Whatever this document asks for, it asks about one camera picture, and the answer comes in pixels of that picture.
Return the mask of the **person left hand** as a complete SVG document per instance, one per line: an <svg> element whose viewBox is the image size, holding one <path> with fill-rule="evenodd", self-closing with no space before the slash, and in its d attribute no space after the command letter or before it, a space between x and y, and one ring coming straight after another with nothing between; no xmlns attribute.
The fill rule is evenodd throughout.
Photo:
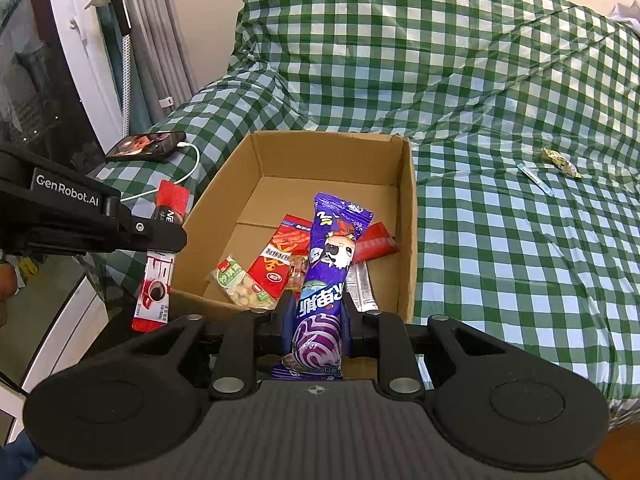
<svg viewBox="0 0 640 480"><path fill-rule="evenodd" d="M8 262L0 264L0 326L6 324L8 311L6 300L11 298L17 290L17 277L14 267Z"/></svg>

